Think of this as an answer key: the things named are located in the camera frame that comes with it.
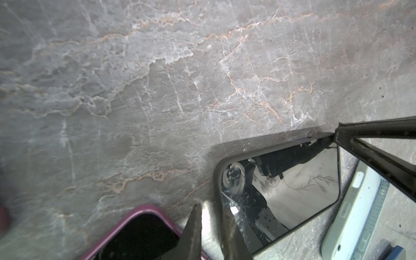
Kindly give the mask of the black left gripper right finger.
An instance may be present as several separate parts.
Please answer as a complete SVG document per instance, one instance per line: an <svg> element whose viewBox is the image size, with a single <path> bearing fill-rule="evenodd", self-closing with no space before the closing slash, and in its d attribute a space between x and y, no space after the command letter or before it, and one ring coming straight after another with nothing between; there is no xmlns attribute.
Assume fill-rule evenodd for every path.
<svg viewBox="0 0 416 260"><path fill-rule="evenodd" d="M253 260L230 208L222 209L221 240L225 260Z"/></svg>

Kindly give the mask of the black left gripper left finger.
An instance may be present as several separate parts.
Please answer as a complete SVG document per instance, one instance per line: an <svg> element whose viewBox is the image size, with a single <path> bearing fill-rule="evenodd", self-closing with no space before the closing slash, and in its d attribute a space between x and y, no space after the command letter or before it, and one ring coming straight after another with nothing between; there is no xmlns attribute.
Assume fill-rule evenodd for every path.
<svg viewBox="0 0 416 260"><path fill-rule="evenodd" d="M202 256L202 205L194 205L183 233L175 248L162 255L161 260L200 260Z"/></svg>

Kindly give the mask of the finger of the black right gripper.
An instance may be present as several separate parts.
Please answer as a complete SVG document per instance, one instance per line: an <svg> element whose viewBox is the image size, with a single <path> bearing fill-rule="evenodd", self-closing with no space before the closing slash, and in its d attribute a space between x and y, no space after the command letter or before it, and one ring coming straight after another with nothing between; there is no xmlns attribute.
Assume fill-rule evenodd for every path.
<svg viewBox="0 0 416 260"><path fill-rule="evenodd" d="M407 139L416 138L416 117L340 123L334 141L350 154L387 179L408 198L416 200L416 166L380 148L363 138Z"/></svg>

